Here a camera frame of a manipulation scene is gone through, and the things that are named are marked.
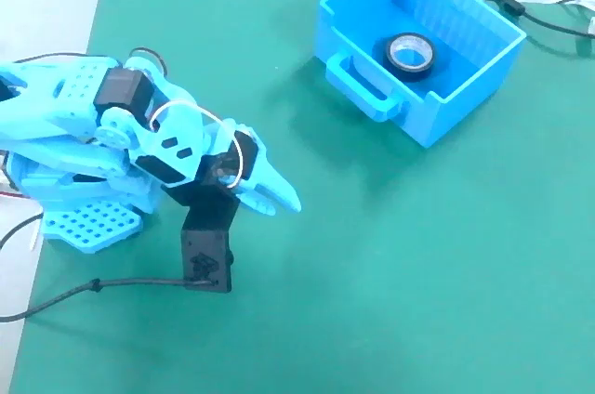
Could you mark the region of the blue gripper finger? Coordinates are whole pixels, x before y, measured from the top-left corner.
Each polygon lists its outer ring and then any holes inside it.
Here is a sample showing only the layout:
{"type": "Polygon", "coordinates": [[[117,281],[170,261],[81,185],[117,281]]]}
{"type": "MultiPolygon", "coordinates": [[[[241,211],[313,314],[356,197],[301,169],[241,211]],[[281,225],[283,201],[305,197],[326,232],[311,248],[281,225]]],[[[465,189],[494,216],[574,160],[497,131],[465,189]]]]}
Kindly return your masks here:
{"type": "Polygon", "coordinates": [[[297,192],[292,185],[269,163],[267,150],[258,150],[250,179],[244,181],[244,192],[255,191],[280,206],[299,213],[302,209],[297,192]]]}
{"type": "Polygon", "coordinates": [[[255,192],[247,191],[239,194],[240,202],[247,208],[266,216],[274,216],[276,208],[267,197],[255,192]]]}

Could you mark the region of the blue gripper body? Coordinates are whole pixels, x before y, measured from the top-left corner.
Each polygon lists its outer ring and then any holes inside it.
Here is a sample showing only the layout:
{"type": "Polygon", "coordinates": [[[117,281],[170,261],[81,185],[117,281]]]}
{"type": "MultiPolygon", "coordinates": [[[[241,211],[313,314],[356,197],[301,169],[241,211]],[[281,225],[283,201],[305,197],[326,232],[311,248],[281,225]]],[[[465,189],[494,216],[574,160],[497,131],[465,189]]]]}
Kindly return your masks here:
{"type": "Polygon", "coordinates": [[[263,147],[254,130],[211,118],[184,91],[167,95],[153,82],[129,86],[129,175],[167,190],[215,185],[240,190],[263,147]]]}

